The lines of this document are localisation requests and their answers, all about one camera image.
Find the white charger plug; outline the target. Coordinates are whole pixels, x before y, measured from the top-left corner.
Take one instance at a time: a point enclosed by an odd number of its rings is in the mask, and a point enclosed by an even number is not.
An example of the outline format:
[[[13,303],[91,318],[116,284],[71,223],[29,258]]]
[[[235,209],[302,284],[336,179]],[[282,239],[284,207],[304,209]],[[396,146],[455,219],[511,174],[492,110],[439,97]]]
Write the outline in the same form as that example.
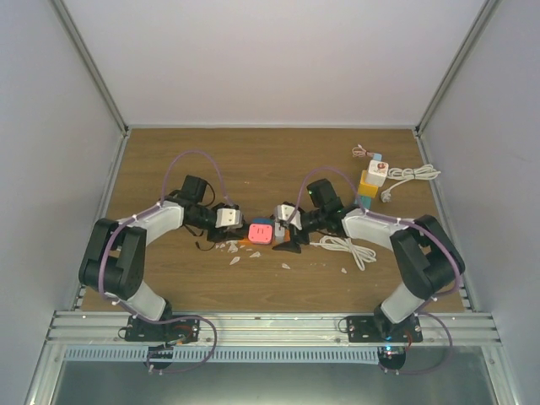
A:
[[[273,238],[276,244],[281,244],[285,240],[287,228],[277,221],[274,223]]]

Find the pink plug adapter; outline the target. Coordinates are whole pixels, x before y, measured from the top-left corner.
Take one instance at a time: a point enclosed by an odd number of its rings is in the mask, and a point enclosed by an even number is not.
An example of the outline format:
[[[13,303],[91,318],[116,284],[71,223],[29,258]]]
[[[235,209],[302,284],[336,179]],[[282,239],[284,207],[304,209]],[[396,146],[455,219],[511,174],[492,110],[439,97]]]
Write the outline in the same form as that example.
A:
[[[261,223],[250,224],[247,239],[254,245],[270,245],[273,241],[273,226]]]

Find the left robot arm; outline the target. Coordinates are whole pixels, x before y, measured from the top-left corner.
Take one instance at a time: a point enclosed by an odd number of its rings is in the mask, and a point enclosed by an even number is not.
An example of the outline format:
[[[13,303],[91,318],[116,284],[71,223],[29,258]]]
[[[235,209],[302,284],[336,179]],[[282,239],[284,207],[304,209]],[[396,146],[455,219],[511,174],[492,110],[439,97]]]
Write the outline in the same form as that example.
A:
[[[79,282],[145,321],[145,332],[156,341],[171,336],[174,321],[170,303],[144,281],[147,246],[182,227],[201,230],[212,243],[241,240],[246,235],[246,222],[237,205],[203,204],[207,188],[207,181],[188,175],[181,189],[141,213],[118,220],[99,219],[89,238]]]

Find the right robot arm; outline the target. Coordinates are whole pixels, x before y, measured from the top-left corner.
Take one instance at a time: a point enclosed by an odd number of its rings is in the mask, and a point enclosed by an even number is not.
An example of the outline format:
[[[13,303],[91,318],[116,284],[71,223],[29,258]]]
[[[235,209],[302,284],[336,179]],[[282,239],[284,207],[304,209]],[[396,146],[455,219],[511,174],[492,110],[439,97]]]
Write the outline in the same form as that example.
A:
[[[464,261],[435,217],[399,219],[356,202],[346,206],[327,179],[312,182],[306,190],[313,210],[305,211],[289,202],[274,209],[275,222],[289,231],[289,240],[274,248],[300,253],[310,242],[311,233],[326,230],[392,251],[402,282],[374,309],[373,328],[380,340],[395,340],[418,309],[444,294],[449,284],[460,283]]]

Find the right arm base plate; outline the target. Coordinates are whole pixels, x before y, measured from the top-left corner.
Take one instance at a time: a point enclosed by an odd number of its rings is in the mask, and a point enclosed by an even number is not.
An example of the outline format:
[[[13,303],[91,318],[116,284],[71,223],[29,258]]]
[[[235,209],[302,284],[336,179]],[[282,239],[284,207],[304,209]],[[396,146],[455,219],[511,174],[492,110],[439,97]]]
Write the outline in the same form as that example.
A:
[[[416,316],[399,324],[379,323],[374,315],[349,315],[337,323],[350,343],[421,343],[424,338]]]

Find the blue cube socket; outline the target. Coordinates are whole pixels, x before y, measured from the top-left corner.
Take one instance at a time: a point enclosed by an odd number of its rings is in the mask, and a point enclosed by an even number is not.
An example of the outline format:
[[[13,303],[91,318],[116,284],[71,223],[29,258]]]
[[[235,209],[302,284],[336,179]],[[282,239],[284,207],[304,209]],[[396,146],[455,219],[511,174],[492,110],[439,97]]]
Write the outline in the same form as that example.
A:
[[[254,218],[251,222],[253,224],[267,224],[267,225],[273,224],[273,220],[270,218]]]

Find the orange power strip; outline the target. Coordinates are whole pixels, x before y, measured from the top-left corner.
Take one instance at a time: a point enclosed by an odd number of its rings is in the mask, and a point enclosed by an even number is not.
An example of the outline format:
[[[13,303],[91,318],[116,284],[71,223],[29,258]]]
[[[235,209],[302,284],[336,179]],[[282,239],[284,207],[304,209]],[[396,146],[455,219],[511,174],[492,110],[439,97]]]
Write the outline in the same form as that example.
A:
[[[289,240],[289,232],[284,228],[274,234],[274,228],[269,224],[252,224],[247,233],[247,237],[240,240],[242,245],[275,246]]]

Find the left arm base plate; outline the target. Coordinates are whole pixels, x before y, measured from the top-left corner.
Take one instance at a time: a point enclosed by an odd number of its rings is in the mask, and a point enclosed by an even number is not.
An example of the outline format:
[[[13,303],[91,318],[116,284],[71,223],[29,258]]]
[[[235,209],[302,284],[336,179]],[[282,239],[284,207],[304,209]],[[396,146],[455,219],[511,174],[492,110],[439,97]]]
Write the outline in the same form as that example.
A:
[[[187,344],[198,340],[201,321],[198,318],[182,317],[174,322],[158,324],[130,316],[127,324],[118,330],[118,337],[130,343]]]

